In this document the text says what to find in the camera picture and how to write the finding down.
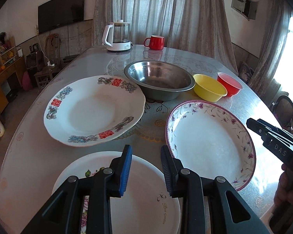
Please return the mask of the person's right hand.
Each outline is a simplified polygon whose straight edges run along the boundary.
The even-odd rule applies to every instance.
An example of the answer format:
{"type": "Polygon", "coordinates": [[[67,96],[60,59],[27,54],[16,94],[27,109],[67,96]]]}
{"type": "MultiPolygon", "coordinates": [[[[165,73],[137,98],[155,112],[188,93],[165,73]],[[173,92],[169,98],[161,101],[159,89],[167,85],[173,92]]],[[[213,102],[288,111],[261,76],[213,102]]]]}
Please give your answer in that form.
{"type": "Polygon", "coordinates": [[[291,205],[293,205],[293,190],[290,191],[286,189],[289,182],[288,176],[286,174],[287,166],[282,164],[281,168],[284,172],[280,176],[278,187],[274,196],[274,205],[276,208],[279,207],[283,202],[289,202],[291,205]]]}

